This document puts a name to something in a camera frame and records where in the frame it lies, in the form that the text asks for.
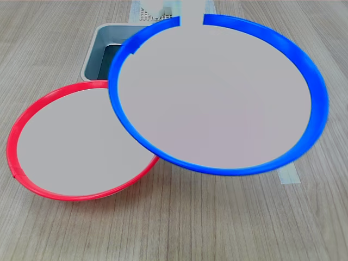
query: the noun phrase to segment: white disc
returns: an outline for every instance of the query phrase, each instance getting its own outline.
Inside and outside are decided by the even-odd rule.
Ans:
[[[119,99],[134,128],[164,153],[205,167],[257,166],[289,151],[311,110],[296,66],[237,30],[185,33],[162,31],[124,62]]]
[[[115,118],[106,88],[69,94],[38,111],[20,134],[17,156],[34,184],[63,195],[121,186],[154,157]]]

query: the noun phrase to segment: tape strip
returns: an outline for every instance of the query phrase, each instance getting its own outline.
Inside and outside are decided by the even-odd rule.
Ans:
[[[281,180],[281,184],[301,183],[294,163],[290,163],[284,167],[281,167],[277,171],[279,179]]]
[[[181,1],[167,1],[171,5],[173,16],[180,16]],[[206,1],[206,14],[216,15],[214,1]],[[140,1],[132,1],[130,6],[128,23],[139,23],[140,19]]]

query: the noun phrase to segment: wood grain surface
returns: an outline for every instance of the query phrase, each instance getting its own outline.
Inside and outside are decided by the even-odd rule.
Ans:
[[[277,171],[215,177],[160,160],[100,200],[29,192],[7,166],[12,125],[38,98],[81,81],[95,28],[127,22],[131,1],[0,1],[0,260],[348,260],[348,2],[215,7],[293,40],[326,81],[330,117],[295,162],[301,184],[282,185]]]

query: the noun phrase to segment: red rim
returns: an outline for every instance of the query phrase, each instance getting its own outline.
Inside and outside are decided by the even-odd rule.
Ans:
[[[18,160],[17,145],[18,145],[20,134],[24,126],[27,124],[27,122],[39,110],[44,108],[46,105],[66,95],[69,95],[78,91],[89,90],[89,89],[101,89],[101,88],[105,88],[105,89],[108,88],[107,80],[93,80],[89,82],[81,82],[81,83],[71,84],[71,85],[62,87],[58,90],[50,92],[49,94],[37,100],[27,110],[25,110],[22,113],[22,115],[16,120],[8,137],[6,155],[7,155],[7,162],[13,177],[16,178],[25,188],[27,188],[33,193],[36,193],[46,198],[50,198],[52,200],[61,200],[61,201],[95,200],[98,198],[110,196],[116,192],[119,192],[129,187],[130,185],[134,184],[139,179],[141,179],[145,174],[147,174],[149,170],[157,163],[159,158],[157,156],[154,156],[152,160],[150,161],[150,163],[146,166],[146,168],[140,174],[138,174],[136,177],[126,182],[125,184],[118,186],[117,188],[107,190],[105,192],[96,193],[92,195],[82,195],[82,196],[66,196],[66,195],[56,194],[56,193],[47,191],[35,185],[24,173]]]

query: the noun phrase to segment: blue ring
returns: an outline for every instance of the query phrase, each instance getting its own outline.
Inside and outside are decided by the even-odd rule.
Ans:
[[[287,153],[262,165],[240,169],[218,169],[214,167],[195,165],[174,158],[159,150],[142,137],[127,119],[119,100],[117,84],[120,70],[127,57],[131,53],[134,54],[136,50],[150,37],[163,30],[179,26],[179,17],[157,22],[136,33],[123,44],[111,64],[109,70],[109,96],[111,105],[125,129],[135,140],[160,158],[189,170],[213,175],[244,176],[258,174],[287,165],[304,155],[315,144],[321,133],[324,131],[329,111],[329,98],[324,79],[310,57],[283,35],[270,28],[248,20],[231,16],[206,14],[204,16],[203,24],[226,27],[253,35],[281,51],[293,62],[306,80],[312,99],[312,110],[309,122],[301,139]]]

